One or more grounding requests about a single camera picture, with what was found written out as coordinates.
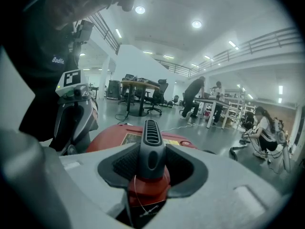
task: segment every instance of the desk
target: desk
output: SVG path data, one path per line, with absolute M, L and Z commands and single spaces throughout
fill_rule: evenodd
M 156 89 L 159 89 L 159 87 L 155 86 L 155 85 L 148 84 L 148 83 L 136 82 L 136 81 L 121 81 L 121 83 L 123 85 L 129 86 L 128 100 L 127 100 L 127 111 L 129 112 L 129 114 L 132 115 L 132 116 L 146 116 L 147 113 L 145 113 L 143 111 L 145 91 L 146 91 L 146 89 L 154 89 L 154 90 L 156 90 Z M 130 98 L 131 98 L 131 94 L 130 93 L 132 91 L 132 87 L 133 86 L 142 88 L 142 95 L 141 95 L 141 102 L 140 102 L 139 111 L 129 111 L 129 109 L 130 109 Z
M 206 104 L 212 104 L 212 110 L 210 112 L 210 118 L 209 118 L 209 121 L 208 121 L 208 125 L 206 126 L 206 128 L 210 128 L 211 126 L 211 123 L 212 123 L 212 119 L 213 119 L 213 116 L 214 116 L 214 111 L 215 111 L 215 107 L 216 107 L 216 104 L 219 104 L 219 105 L 222 105 L 224 108 L 227 109 L 226 113 L 225 113 L 225 117 L 224 117 L 224 123 L 222 125 L 222 129 L 224 129 L 224 126 L 225 126 L 225 123 L 227 121 L 227 118 L 228 118 L 228 115 L 229 115 L 229 109 L 230 109 L 230 105 L 223 102 L 223 101 L 219 101 L 219 100 L 216 100 L 216 99 L 213 99 L 213 98 L 194 98 L 195 101 L 199 101 L 199 102 L 202 102 L 204 103 L 203 105 L 203 111 L 201 113 L 201 116 L 200 116 L 200 119 L 202 119 L 203 117 L 203 114 L 204 114 L 204 111 L 205 111 L 205 107 L 206 107 Z

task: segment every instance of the man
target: man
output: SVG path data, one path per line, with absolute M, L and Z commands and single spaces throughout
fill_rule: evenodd
M 8 55 L 35 93 L 20 130 L 45 141 L 53 137 L 59 99 L 55 93 L 63 72 L 78 68 L 73 43 L 73 22 L 111 4 L 130 11 L 134 0 L 38 0 L 24 11 L 12 43 L 4 43 Z M 13 57 L 18 50 L 18 57 Z
M 216 87 L 213 88 L 215 88 L 216 98 L 219 101 L 224 102 L 224 88 L 221 86 L 221 82 L 220 81 L 216 82 Z M 213 125 L 216 125 L 218 123 L 222 110 L 223 110 L 223 106 L 216 104 Z
M 198 103 L 193 103 L 195 96 L 201 89 L 201 96 L 204 96 L 204 81 L 205 78 L 200 76 L 197 80 L 194 80 L 184 92 L 184 109 L 182 112 L 182 119 L 188 120 L 190 117 L 197 118 L 199 109 Z

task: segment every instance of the floor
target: floor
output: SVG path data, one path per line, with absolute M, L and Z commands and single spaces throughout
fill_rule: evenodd
M 116 115 L 119 119 L 124 119 L 126 113 L 126 103 L 120 103 L 118 101 L 103 99 L 98 100 L 99 105 L 99 128 L 95 131 L 90 132 L 90 138 L 93 140 L 102 130 L 105 128 L 115 125 L 119 122 L 115 118 Z M 123 123 L 130 123 L 132 125 L 143 125 L 146 119 L 156 120 L 161 130 L 169 130 L 174 127 L 186 126 L 187 121 L 180 119 L 179 110 L 181 107 L 174 106 L 173 108 L 158 107 L 163 111 L 162 116 L 159 113 L 152 111 L 145 117 L 128 116 Z M 135 106 L 131 104 L 132 109 L 139 109 L 139 103 L 135 103 Z M 170 133 L 178 134 L 186 137 L 190 140 L 198 149 L 209 150 L 217 155 L 225 156 L 230 158 L 229 149 L 233 146 L 239 146 L 239 140 L 241 138 L 241 132 L 231 127 L 221 129 L 219 126 L 211 126 L 209 129 L 206 128 L 206 122 L 197 118 L 191 119 L 189 123 L 196 124 L 196 126 L 179 128 L 170 130 Z M 253 148 L 248 147 L 236 152 L 238 156 L 238 162 L 243 164 L 245 167 L 259 175 L 261 178 L 272 184 L 280 193 L 284 194 L 290 192 L 287 190 L 287 179 L 289 178 L 288 173 L 283 170 L 281 158 L 273 160 L 269 165 L 267 161 L 261 160 L 253 156 Z

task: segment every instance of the railing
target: railing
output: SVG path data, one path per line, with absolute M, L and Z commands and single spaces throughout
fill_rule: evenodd
M 181 65 L 178 65 L 178 64 L 175 64 L 175 63 L 163 61 L 163 60 L 157 60 L 156 59 L 156 61 L 159 62 L 160 64 L 162 64 L 170 72 L 181 74 L 181 75 L 184 75 L 184 76 L 187 76 L 187 77 L 190 76 L 190 69 L 189 68 L 186 68 L 184 66 L 181 66 Z
M 221 63 L 228 62 L 232 59 L 256 52 L 268 50 L 271 48 L 282 48 L 287 45 L 303 43 L 300 34 L 296 28 L 286 28 L 279 31 L 254 38 L 247 42 L 237 45 L 239 50 L 235 48 L 226 50 L 214 57 L 213 61 L 206 60 L 199 64 L 199 68 L 191 69 L 190 76 L 197 74 L 207 68 L 218 66 Z
M 108 27 L 106 21 L 101 16 L 100 12 L 97 12 L 88 17 L 88 20 L 91 21 L 96 29 L 102 34 L 104 40 L 111 46 L 116 54 L 119 52 L 120 45 L 116 41 L 114 35 L 112 34 L 110 28 Z

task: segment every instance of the woman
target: woman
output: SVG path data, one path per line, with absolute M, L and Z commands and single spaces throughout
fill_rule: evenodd
M 245 134 L 244 138 L 250 138 L 255 149 L 253 153 L 255 156 L 266 159 L 267 150 L 275 151 L 277 148 L 274 122 L 268 111 L 262 107 L 255 109 L 254 119 L 257 121 L 257 128 L 251 134 Z

